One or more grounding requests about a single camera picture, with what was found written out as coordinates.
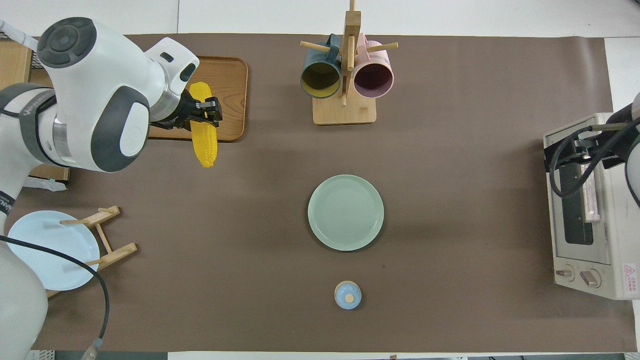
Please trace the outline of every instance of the yellow corn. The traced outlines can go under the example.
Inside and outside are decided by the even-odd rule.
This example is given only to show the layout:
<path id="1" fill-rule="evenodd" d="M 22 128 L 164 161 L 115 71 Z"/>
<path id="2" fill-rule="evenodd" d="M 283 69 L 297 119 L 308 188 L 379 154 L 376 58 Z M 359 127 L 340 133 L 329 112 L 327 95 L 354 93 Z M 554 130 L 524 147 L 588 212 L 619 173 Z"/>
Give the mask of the yellow corn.
<path id="1" fill-rule="evenodd" d="M 189 87 L 189 93 L 197 101 L 205 101 L 211 97 L 211 88 L 203 82 L 193 83 Z M 212 167 L 218 157 L 218 132 L 215 126 L 206 122 L 191 120 L 191 140 L 193 152 L 200 161 L 202 167 Z"/>

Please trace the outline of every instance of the pink mug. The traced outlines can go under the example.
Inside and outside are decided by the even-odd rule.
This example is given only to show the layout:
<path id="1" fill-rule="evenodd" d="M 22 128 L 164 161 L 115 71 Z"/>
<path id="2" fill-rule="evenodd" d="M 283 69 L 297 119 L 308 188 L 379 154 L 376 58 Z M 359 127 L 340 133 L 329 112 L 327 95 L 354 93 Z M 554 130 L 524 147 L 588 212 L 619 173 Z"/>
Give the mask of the pink mug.
<path id="1" fill-rule="evenodd" d="M 367 41 L 363 33 L 358 36 L 358 54 L 353 63 L 353 87 L 358 94 L 375 99 L 385 95 L 394 86 L 394 73 L 387 50 L 368 53 L 367 48 L 381 45 Z"/>

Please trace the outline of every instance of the oven window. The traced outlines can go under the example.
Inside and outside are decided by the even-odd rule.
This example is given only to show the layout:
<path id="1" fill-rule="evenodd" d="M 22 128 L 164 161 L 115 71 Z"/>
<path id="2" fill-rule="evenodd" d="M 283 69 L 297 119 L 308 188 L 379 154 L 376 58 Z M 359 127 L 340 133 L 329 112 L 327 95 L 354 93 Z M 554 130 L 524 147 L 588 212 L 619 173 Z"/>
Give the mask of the oven window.
<path id="1" fill-rule="evenodd" d="M 582 174 L 580 165 L 568 164 L 560 167 L 560 188 L 565 189 L 576 182 Z M 582 192 L 562 199 L 562 213 L 564 220 L 564 239 L 571 244 L 592 245 L 593 228 L 591 223 L 584 221 L 584 205 Z"/>

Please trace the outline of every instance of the wooden tray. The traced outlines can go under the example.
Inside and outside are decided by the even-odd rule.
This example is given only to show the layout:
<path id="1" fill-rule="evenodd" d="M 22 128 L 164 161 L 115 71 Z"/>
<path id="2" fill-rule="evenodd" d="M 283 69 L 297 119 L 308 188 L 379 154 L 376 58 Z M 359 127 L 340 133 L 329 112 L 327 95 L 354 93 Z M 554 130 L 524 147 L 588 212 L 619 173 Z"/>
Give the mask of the wooden tray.
<path id="1" fill-rule="evenodd" d="M 196 69 L 189 85 L 204 81 L 211 87 L 222 105 L 222 121 L 218 128 L 218 141 L 232 142 L 244 131 L 244 110 L 248 69 L 239 58 L 199 56 L 200 66 Z M 149 138 L 190 140 L 191 133 L 185 129 L 165 130 L 152 126 Z"/>

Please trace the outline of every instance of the dark green mug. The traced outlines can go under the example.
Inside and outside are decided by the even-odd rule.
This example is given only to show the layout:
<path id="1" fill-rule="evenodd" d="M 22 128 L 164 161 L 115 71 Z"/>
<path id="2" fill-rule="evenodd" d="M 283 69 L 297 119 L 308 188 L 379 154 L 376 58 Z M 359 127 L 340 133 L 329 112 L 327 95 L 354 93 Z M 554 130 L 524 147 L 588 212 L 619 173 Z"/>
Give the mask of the dark green mug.
<path id="1" fill-rule="evenodd" d="M 335 94 L 340 88 L 340 38 L 331 34 L 324 45 L 329 52 L 309 49 L 302 66 L 300 85 L 312 97 L 324 99 Z"/>

